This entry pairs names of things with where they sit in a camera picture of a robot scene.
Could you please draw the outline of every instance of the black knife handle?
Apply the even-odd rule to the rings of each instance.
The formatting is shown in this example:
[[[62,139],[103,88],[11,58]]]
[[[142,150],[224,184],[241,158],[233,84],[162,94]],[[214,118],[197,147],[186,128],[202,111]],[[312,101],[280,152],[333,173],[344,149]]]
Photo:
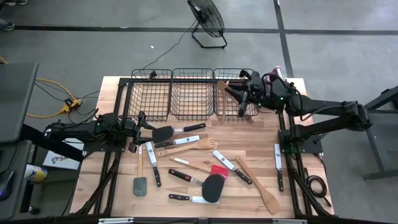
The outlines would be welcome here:
[[[157,187],[162,186],[162,183],[160,182],[159,170],[157,170],[157,167],[154,167],[154,173]]]
[[[204,128],[204,127],[206,127],[206,123],[196,124],[196,125],[185,127],[184,132],[193,131],[193,130]]]
[[[279,191],[283,192],[284,191],[284,180],[282,178],[281,170],[278,170],[278,185],[279,185]]]
[[[183,180],[186,180],[188,182],[191,182],[191,179],[192,179],[192,177],[190,175],[183,174],[183,173],[181,173],[181,172],[179,172],[177,170],[173,170],[173,169],[169,169],[169,174],[172,174],[172,175],[174,175],[176,177],[179,177],[179,178],[181,178]]]
[[[175,195],[175,194],[169,194],[170,199],[175,199],[175,200],[189,200],[188,196],[184,195]]]
[[[172,145],[174,145],[174,142],[162,142],[162,143],[159,143],[159,144],[155,144],[155,148],[172,146]]]
[[[242,178],[242,180],[244,180],[246,183],[248,184],[253,184],[253,181],[251,181],[251,179],[249,179],[249,177],[246,177],[241,171],[239,171],[238,169],[235,170],[235,173]]]

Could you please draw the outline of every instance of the gray floor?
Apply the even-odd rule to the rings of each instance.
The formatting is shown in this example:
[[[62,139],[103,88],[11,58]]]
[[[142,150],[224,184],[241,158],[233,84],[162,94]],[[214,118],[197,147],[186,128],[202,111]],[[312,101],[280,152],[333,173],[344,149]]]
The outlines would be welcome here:
[[[272,0],[215,0],[227,28],[277,28]],[[286,29],[398,29],[398,3],[394,0],[280,0]],[[185,0],[31,0],[27,6],[7,7],[3,17],[20,25],[177,27],[194,18]],[[168,32],[0,32],[0,56],[9,62],[40,64],[38,76],[57,80],[75,95],[98,90],[106,75],[129,75],[173,45],[182,33]],[[220,41],[198,34],[204,42]],[[189,35],[152,68],[251,67],[260,72],[284,67],[279,34],[227,33],[225,50],[205,50]],[[305,79],[312,98],[358,100],[367,103],[386,88],[396,86],[398,36],[288,35],[295,77]],[[82,110],[95,106],[87,99]],[[40,89],[29,105],[33,114],[52,114],[60,102]],[[27,118],[37,129],[67,118]],[[326,119],[317,116],[316,121]],[[364,133],[337,131],[322,141],[330,192],[337,215],[345,218],[398,222],[398,178],[364,182],[364,174],[377,171]],[[60,214],[73,181],[46,187],[33,204],[40,216]]]

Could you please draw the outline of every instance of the wire basket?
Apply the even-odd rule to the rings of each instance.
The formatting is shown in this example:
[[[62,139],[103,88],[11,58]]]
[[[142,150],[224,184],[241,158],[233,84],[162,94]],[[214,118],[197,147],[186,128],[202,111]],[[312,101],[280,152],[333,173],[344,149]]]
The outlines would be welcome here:
[[[217,82],[218,81],[229,81],[234,85],[243,84],[246,78],[245,76],[241,75],[242,71],[248,72],[250,75],[252,74],[253,70],[250,68],[217,68],[214,70],[214,89],[215,89],[215,114],[217,115],[218,119],[223,117],[223,97],[224,94],[218,89]],[[247,120],[252,116],[258,115],[259,111],[252,103],[248,104],[246,112],[243,118],[238,117],[239,105],[232,96],[227,95],[227,102],[225,108],[225,119],[228,121],[236,121],[236,120]]]
[[[135,69],[131,73],[132,90],[129,116],[145,112],[148,121],[167,121],[172,71],[168,69]]]
[[[213,113],[213,71],[209,68],[173,70],[170,114],[178,120],[206,120]]]

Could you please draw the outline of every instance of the wooden table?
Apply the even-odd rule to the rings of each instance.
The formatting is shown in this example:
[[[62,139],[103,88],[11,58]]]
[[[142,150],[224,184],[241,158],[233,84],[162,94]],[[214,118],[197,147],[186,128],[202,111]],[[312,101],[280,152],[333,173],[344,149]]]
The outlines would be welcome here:
[[[98,114],[113,112],[119,78],[104,77],[97,104],[97,108],[99,108]],[[306,94],[303,79],[293,78],[289,79],[289,81],[294,82],[302,94]],[[121,100],[121,108],[124,106],[125,91]],[[292,198],[290,196],[290,186],[284,157],[282,157],[284,192],[279,192],[277,185],[274,144],[277,143],[277,130],[279,129],[278,117],[273,112],[259,113],[259,115],[253,117],[253,120],[252,124],[247,121],[228,121],[225,124],[221,124],[217,117],[212,115],[210,119],[205,121],[205,129],[192,131],[188,134],[174,134],[174,138],[184,138],[196,134],[199,134],[201,138],[211,137],[217,141],[218,150],[241,171],[243,170],[234,161],[234,158],[237,155],[243,157],[248,166],[257,175],[260,183],[279,201],[280,210],[278,213],[271,215],[264,206],[256,186],[243,182],[234,172],[230,172],[229,177],[226,179],[219,205],[198,204],[169,199],[169,194],[201,196],[201,187],[168,174],[170,168],[177,169],[200,180],[205,180],[208,173],[171,161],[169,157],[158,157],[158,169],[162,181],[161,188],[158,188],[155,184],[154,172],[146,151],[143,151],[143,155],[144,176],[147,177],[147,195],[145,197],[136,197],[132,192],[132,182],[137,175],[137,154],[126,151],[121,156],[112,216],[293,218]],[[312,122],[312,119],[309,119],[305,124],[311,124]],[[155,127],[172,125],[176,128],[197,123],[201,123],[201,121],[177,121],[172,115],[169,115],[167,122],[150,122]],[[143,131],[143,136],[149,137],[150,131]],[[212,152],[213,150],[191,150],[174,154],[173,156],[192,162],[199,162],[206,166],[210,166],[211,164],[223,166],[212,155]],[[73,197],[71,212],[75,212],[81,208],[94,192],[95,188],[97,188],[103,157],[103,152],[95,152],[83,161]],[[325,171],[318,158],[312,154],[303,154],[302,157],[303,164],[308,169],[309,174],[318,175],[326,181]],[[297,188],[300,208],[305,212],[302,192],[298,186]],[[107,190],[104,192],[103,201],[107,198]],[[333,208],[328,207],[323,199],[318,200],[328,212],[334,213]]]

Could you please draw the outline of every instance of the fan grille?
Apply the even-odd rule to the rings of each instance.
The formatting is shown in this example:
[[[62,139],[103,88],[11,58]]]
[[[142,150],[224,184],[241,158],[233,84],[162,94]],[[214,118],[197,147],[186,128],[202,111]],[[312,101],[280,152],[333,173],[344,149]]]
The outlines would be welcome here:
[[[193,15],[202,28],[212,37],[221,37],[224,33],[224,21],[211,0],[189,0]]]

